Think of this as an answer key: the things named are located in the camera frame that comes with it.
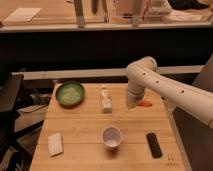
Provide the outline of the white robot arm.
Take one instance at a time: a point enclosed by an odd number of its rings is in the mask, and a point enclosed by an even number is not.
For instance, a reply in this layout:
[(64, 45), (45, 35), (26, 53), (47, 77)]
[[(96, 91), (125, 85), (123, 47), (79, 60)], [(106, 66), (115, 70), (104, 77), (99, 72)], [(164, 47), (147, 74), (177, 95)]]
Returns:
[(213, 93), (166, 78), (156, 70), (157, 62), (150, 56), (127, 66), (127, 107), (136, 107), (149, 88), (213, 129)]

